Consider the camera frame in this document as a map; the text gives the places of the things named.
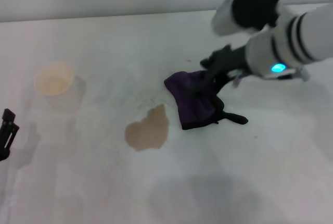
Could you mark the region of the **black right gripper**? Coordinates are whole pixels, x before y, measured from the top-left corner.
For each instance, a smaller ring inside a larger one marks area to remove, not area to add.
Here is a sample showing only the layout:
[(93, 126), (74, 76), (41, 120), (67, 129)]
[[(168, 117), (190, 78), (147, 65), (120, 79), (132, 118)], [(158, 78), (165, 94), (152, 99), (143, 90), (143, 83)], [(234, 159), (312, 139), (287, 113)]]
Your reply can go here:
[(201, 67), (208, 71), (195, 72), (193, 94), (196, 97), (212, 97), (232, 81), (228, 73), (234, 70), (247, 70), (245, 46), (232, 49), (230, 45), (212, 52), (212, 54), (200, 62)]

